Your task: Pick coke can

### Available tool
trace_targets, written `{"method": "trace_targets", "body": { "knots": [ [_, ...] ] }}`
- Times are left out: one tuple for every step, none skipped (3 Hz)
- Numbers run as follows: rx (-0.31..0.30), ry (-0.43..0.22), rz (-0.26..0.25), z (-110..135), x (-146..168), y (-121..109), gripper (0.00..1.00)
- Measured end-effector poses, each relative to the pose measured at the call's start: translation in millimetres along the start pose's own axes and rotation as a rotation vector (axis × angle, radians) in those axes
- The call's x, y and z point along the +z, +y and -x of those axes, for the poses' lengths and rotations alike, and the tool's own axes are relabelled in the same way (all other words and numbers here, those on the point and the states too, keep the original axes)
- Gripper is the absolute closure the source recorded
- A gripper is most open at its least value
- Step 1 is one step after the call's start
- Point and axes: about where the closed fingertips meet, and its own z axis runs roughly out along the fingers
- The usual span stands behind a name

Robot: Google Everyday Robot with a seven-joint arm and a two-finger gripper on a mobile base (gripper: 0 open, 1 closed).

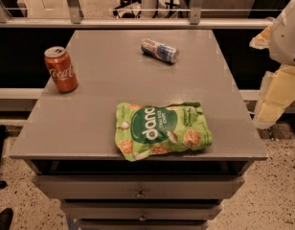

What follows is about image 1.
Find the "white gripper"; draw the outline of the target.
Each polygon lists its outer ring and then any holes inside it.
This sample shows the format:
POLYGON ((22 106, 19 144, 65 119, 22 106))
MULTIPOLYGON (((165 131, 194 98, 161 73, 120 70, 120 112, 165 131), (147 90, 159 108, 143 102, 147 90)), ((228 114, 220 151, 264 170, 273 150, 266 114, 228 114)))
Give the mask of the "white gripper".
POLYGON ((253 37, 249 46, 269 48, 270 57, 282 64, 275 73, 267 71, 263 76, 254 111, 255 127, 270 128, 295 101, 295 0, 290 0, 273 25, 253 37))

